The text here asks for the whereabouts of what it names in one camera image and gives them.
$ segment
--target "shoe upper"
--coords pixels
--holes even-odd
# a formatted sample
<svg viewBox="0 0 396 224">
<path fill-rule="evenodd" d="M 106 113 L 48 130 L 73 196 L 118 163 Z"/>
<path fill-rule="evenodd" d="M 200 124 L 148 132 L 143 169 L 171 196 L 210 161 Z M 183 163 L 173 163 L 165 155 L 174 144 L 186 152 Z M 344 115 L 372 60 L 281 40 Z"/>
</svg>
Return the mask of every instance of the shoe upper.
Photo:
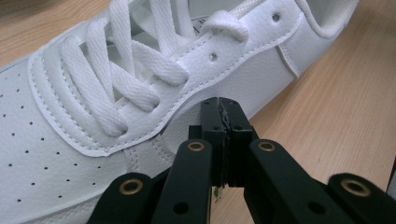
<svg viewBox="0 0 396 224">
<path fill-rule="evenodd" d="M 200 101 L 232 98 L 252 116 L 330 46 L 356 5 L 113 1 L 0 69 L 0 217 L 86 221 L 117 176 L 171 165 Z"/>
</svg>

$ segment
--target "wooden surface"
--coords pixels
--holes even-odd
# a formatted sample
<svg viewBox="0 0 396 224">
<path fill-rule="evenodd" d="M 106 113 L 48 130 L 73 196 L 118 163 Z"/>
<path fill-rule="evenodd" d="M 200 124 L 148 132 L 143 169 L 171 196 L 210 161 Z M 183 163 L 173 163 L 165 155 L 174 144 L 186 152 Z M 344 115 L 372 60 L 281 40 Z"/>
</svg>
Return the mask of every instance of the wooden surface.
<svg viewBox="0 0 396 224">
<path fill-rule="evenodd" d="M 33 52 L 108 0 L 0 0 L 0 66 Z M 396 155 L 396 2 L 361 0 L 330 50 L 252 124 L 314 178 L 349 172 L 386 189 Z M 225 189 L 212 223 L 252 223 Z"/>
</svg>

